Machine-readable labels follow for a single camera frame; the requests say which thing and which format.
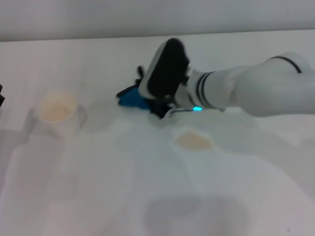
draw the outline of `cup rim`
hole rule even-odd
[[[54,93],[61,93],[61,92],[64,92],[64,93],[67,93],[68,95],[72,96],[74,98],[74,101],[75,101],[75,105],[74,105],[74,109],[73,111],[68,115],[66,116],[64,119],[61,119],[61,120],[57,120],[57,121],[49,121],[49,120],[45,120],[41,117],[40,115],[40,108],[42,107],[44,101],[45,101],[45,98],[47,98],[49,95],[52,95]],[[68,119],[70,119],[73,114],[77,111],[78,109],[78,100],[77,100],[77,97],[76,95],[71,92],[71,91],[68,91],[68,90],[54,90],[54,91],[50,91],[48,93],[46,93],[39,101],[39,104],[37,106],[37,116],[45,123],[49,123],[49,124],[57,124],[57,123],[61,123],[61,122],[64,122]]]

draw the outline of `blue object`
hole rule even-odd
[[[194,107],[193,109],[192,109],[193,111],[202,111],[202,108],[201,107]]]
[[[119,104],[125,107],[138,107],[143,110],[149,110],[150,107],[146,100],[140,96],[138,87],[127,91],[119,97]]]

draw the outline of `white wall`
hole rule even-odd
[[[0,40],[315,28],[314,0],[1,0]]]

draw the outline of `white cup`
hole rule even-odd
[[[76,96],[65,90],[53,91],[43,97],[37,107],[39,118],[59,138],[69,138],[80,130]]]

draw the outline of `blue cloth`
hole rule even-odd
[[[121,95],[119,97],[119,104],[125,107],[138,107],[143,110],[150,109],[145,98],[141,97],[138,88],[133,88]]]

